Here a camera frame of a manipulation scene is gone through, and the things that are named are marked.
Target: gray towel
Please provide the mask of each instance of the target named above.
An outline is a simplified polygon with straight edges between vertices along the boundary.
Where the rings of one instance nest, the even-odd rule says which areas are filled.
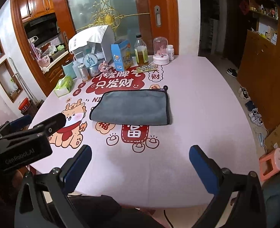
[[[123,125],[168,125],[167,89],[164,86],[163,89],[104,93],[89,119]]]

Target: bottle label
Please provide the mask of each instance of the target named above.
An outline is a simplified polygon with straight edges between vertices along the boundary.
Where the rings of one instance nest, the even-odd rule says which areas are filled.
[[[148,53],[147,53],[147,48],[143,51],[143,60],[144,63],[148,62]]]
[[[139,63],[138,51],[135,49],[137,63]]]

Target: tiled floor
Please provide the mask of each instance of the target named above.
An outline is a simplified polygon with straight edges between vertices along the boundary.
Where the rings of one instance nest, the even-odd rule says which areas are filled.
[[[266,129],[264,126],[258,127],[254,125],[248,116],[248,110],[245,107],[245,101],[244,99],[239,97],[238,89],[240,88],[240,84],[238,83],[236,78],[233,78],[232,76],[226,74],[226,70],[228,68],[235,68],[233,63],[227,59],[222,59],[218,55],[206,55],[206,57],[212,62],[212,64],[218,69],[218,71],[222,74],[224,79],[227,81],[233,92],[235,93],[238,101],[240,102],[242,108],[244,109],[245,116],[247,117],[250,127],[252,128],[253,137],[255,139],[256,143],[256,152],[257,152],[257,158],[262,156],[264,154],[264,148],[260,147],[259,142],[256,137],[256,133],[262,133],[264,135],[267,134]],[[207,205],[202,206],[194,206],[191,208],[179,208],[179,209],[166,209],[166,215],[168,219],[173,224],[174,228],[189,228],[192,227],[195,222],[198,220],[198,218],[203,214],[204,210],[206,209]],[[229,204],[227,205],[227,208],[222,215],[219,223],[216,227],[220,227],[225,224],[230,212],[231,212],[232,206]],[[167,224],[167,221],[163,214],[163,209],[156,210],[153,217],[157,218],[158,220],[161,220],[164,224]]]

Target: cartoon dog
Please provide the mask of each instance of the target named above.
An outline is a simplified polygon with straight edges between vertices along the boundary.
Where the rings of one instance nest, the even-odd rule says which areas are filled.
[[[49,137],[49,143],[55,144],[67,148],[78,148],[83,140],[81,132],[85,131],[87,122],[82,123],[82,119],[86,114],[85,103],[81,103],[82,99],[79,99],[77,103],[72,105],[67,104],[66,109],[62,113],[66,116],[65,127],[59,129],[53,135]]]

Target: pink stool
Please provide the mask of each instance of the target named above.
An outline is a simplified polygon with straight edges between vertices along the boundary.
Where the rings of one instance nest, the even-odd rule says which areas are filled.
[[[263,174],[262,164],[268,160],[271,160],[273,169],[267,174]],[[268,155],[264,155],[259,159],[260,164],[260,178],[262,181],[269,179],[271,176],[275,175],[280,171],[280,148],[276,148]]]

